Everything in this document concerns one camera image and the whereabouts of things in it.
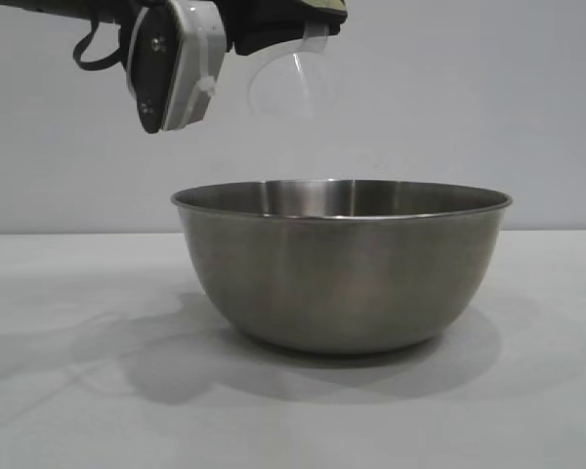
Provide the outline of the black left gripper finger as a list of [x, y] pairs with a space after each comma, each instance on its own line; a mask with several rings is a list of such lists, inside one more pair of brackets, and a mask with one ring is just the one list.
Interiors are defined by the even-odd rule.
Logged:
[[308, 28], [336, 35], [348, 18], [345, 1], [244, 1], [232, 44], [240, 56], [302, 39]]

